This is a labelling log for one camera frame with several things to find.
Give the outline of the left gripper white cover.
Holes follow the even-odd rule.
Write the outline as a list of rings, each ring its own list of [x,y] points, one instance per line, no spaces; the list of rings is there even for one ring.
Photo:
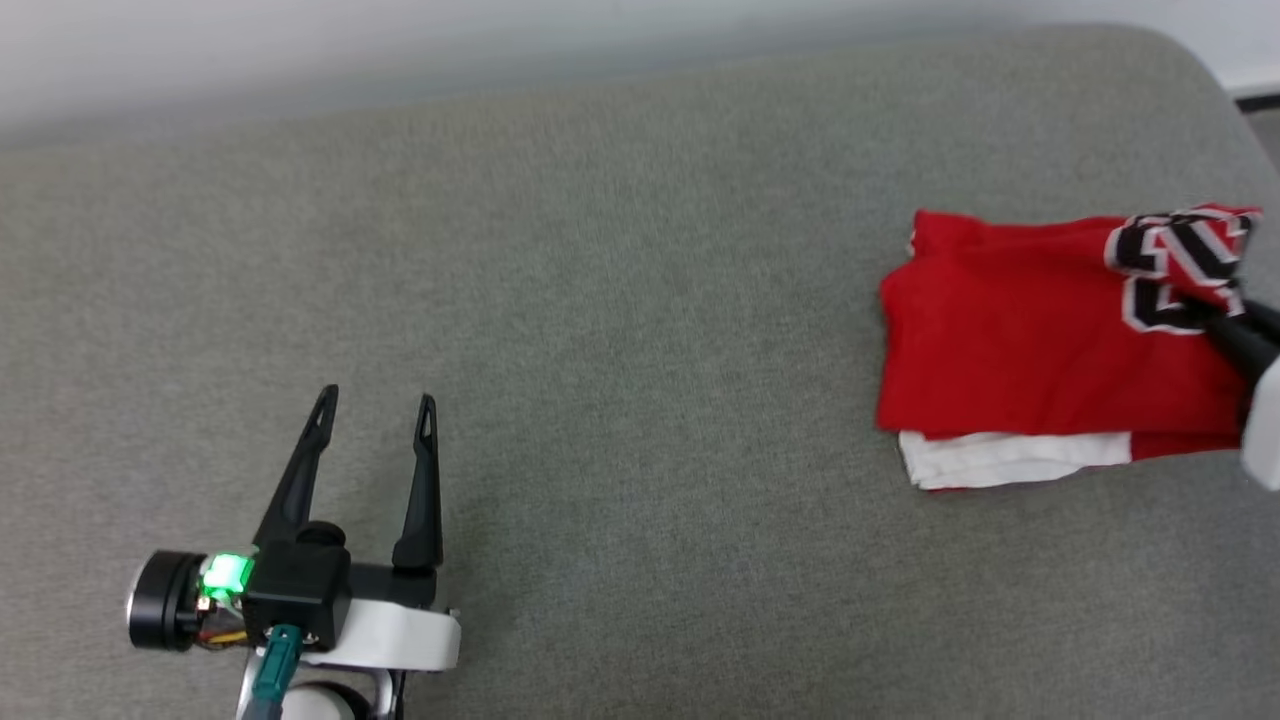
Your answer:
[[[253,534],[252,546],[293,541],[310,520],[317,465],[330,443],[339,387],[323,388]],[[392,565],[353,562],[352,600],[334,650],[306,650],[285,694],[282,720],[404,720],[412,673],[443,673],[458,660],[461,625],[433,609],[444,562],[436,405],[422,395],[413,430],[413,479]],[[248,642],[242,594],[259,551],[160,550],[140,569],[127,602],[131,643],[184,652],[246,648],[237,720],[250,700],[268,638]]]

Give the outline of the red and white basketball jersey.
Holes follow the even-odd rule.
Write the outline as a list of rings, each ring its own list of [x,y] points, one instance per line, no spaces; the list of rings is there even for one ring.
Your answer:
[[[1057,480],[1238,448],[1245,382],[1211,345],[1244,316],[1258,208],[1047,225],[920,210],[883,279],[877,424],[923,491]]]

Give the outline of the grey fabric sofa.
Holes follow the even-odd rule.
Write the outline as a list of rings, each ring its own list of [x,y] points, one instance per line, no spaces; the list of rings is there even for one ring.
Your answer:
[[[920,206],[1065,222],[1280,176],[1115,26],[0,152],[0,720],[227,720],[133,650],[156,548],[314,511],[384,561],[440,413],[442,717],[1280,720],[1280,497],[1233,454],[924,495],[876,429]]]

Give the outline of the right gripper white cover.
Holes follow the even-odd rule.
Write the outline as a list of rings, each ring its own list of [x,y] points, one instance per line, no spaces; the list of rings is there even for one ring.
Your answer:
[[[1248,297],[1235,315],[1198,299],[1184,304],[1199,343],[1251,387],[1242,433],[1245,473],[1263,488],[1280,492],[1280,309]]]

